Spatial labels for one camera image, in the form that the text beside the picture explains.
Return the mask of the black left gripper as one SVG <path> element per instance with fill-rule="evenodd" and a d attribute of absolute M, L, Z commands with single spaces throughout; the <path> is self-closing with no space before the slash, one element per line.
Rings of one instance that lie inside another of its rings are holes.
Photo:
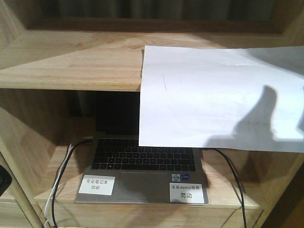
<path fill-rule="evenodd" d="M 11 175 L 2 165 L 0 165 L 0 196 L 9 188 L 11 183 Z"/>

